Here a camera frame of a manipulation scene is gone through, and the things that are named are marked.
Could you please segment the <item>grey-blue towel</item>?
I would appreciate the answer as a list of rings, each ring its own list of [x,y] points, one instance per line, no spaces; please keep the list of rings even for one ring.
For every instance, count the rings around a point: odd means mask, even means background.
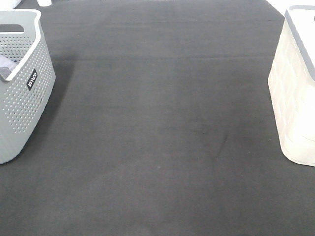
[[[17,63],[12,61],[11,59],[0,56],[0,76],[2,78],[7,78],[11,72],[15,69]]]

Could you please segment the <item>grey perforated laundry basket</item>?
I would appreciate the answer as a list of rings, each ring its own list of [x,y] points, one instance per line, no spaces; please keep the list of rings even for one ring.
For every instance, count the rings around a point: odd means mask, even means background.
[[[17,63],[0,77],[0,162],[14,159],[31,136],[51,95],[56,75],[41,27],[41,12],[0,12],[0,55]]]

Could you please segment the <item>cream plastic basket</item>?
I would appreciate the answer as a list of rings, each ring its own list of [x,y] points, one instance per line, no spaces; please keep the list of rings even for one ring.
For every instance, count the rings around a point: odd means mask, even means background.
[[[287,8],[268,77],[280,146],[287,159],[315,165],[315,6]]]

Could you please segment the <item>white cup at top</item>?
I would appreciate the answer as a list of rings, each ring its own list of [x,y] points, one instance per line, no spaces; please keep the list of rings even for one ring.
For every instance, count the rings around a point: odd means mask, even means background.
[[[48,7],[52,5],[52,1],[51,0],[37,0],[38,5],[41,7]]]

